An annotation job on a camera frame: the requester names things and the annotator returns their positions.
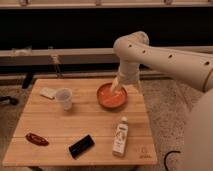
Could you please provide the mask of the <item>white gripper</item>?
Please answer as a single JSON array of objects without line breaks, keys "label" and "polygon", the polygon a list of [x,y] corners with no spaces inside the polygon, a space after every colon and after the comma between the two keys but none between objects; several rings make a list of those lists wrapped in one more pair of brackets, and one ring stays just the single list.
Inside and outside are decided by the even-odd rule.
[{"label": "white gripper", "polygon": [[139,70],[127,70],[127,69],[119,69],[117,78],[115,78],[112,82],[110,91],[114,93],[117,90],[120,90],[123,85],[136,84],[139,81]]}]

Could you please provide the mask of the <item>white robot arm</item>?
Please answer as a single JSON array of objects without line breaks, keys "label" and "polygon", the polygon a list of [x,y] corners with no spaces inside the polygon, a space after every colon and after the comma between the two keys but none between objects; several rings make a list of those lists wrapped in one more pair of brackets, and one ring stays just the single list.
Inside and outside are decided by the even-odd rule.
[{"label": "white robot arm", "polygon": [[123,85],[140,90],[140,64],[204,92],[191,110],[178,171],[213,171],[213,55],[152,47],[142,31],[118,38],[113,50],[120,65],[112,92]]}]

